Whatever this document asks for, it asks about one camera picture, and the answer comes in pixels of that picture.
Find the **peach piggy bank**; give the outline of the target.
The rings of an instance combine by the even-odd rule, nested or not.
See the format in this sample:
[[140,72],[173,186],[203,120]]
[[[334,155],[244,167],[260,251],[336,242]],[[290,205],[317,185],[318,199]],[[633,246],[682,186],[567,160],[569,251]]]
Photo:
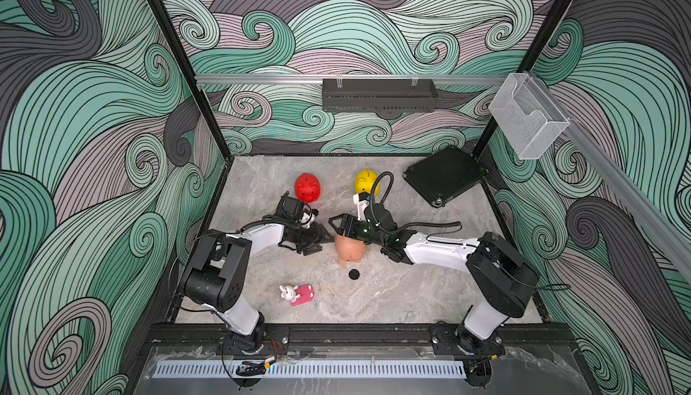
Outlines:
[[342,235],[336,235],[335,248],[340,265],[360,263],[367,251],[367,245],[361,240],[354,240]]

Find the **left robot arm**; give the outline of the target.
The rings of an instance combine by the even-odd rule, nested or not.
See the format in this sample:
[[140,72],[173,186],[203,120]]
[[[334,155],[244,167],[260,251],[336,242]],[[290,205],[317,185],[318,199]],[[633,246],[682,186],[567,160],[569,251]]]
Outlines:
[[269,217],[237,232],[209,230],[198,240],[178,282],[178,290],[218,317],[245,352],[257,352],[265,342],[265,318],[243,296],[249,260],[273,246],[309,256],[335,241],[318,222],[304,225]]

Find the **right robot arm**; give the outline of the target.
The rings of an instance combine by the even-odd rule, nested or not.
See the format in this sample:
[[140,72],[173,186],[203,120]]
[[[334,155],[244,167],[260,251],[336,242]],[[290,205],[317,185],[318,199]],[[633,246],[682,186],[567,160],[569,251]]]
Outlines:
[[463,355],[491,357],[503,349],[497,330],[509,319],[524,316],[537,290],[539,271],[507,240],[487,231],[476,239],[443,239],[417,227],[460,228],[460,222],[411,222],[398,226],[381,204],[362,216],[329,218],[335,233],[365,245],[375,244],[396,263],[436,265],[469,274],[482,299],[469,308],[452,335]]

